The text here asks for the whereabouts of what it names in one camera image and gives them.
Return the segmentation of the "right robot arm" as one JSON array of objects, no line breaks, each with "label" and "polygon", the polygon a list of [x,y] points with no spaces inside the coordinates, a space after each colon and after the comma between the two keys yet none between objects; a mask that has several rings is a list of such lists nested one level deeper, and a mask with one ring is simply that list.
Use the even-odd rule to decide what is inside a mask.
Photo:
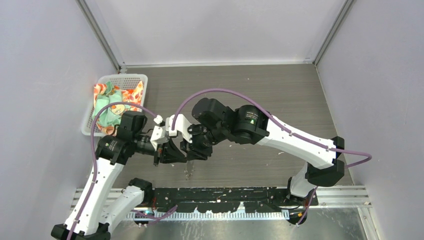
[{"label": "right robot arm", "polygon": [[282,121],[254,105],[233,110],[214,98],[199,100],[191,115],[198,124],[188,128],[191,143],[181,144],[189,160],[206,160],[212,147],[226,140],[275,148],[304,160],[287,183],[285,198],[291,205],[299,205],[316,187],[334,186],[345,175],[344,162],[331,150],[338,148],[339,137],[320,139],[303,131],[286,131]]}]

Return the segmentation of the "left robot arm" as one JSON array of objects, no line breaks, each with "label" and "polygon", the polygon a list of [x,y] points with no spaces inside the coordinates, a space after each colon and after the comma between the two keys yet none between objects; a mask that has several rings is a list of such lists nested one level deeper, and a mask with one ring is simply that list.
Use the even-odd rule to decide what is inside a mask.
[{"label": "left robot arm", "polygon": [[140,111],[126,111],[114,135],[105,135],[92,146],[93,167],[73,211],[64,223],[51,231],[56,240],[109,240],[116,227],[137,206],[148,207],[154,199],[152,183],[134,178],[124,192],[105,206],[112,186],[129,158],[135,153],[164,157],[171,138],[182,134],[191,142],[190,122],[182,115],[166,120],[157,115],[152,136],[142,133],[147,117]]}]

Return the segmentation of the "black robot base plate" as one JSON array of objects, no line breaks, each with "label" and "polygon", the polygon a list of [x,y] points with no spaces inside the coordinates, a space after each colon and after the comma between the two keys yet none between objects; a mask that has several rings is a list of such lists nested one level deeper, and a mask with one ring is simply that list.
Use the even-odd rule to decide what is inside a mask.
[{"label": "black robot base plate", "polygon": [[285,187],[157,187],[148,194],[148,203],[158,211],[177,206],[178,213],[234,213],[241,206],[247,213],[276,213],[281,210],[302,209],[311,202],[317,206],[317,197],[301,199],[289,196]]}]

